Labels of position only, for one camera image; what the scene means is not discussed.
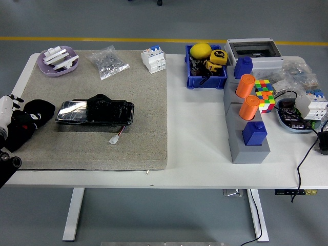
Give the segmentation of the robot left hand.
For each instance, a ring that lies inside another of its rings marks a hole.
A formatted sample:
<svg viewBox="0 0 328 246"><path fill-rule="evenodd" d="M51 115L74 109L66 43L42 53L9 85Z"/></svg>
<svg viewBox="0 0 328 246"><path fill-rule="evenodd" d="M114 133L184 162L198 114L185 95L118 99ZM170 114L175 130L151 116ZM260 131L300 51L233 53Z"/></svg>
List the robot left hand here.
<svg viewBox="0 0 328 246"><path fill-rule="evenodd" d="M8 126L26 127L28 124L35 124L37 126L41 120L39 113L27 113L21 116L15 116L14 120L12 120L14 108L20 108L14 101L24 102L23 99L13 94L8 94L1 98L1 132L3 135L5 132L8 132Z"/></svg>

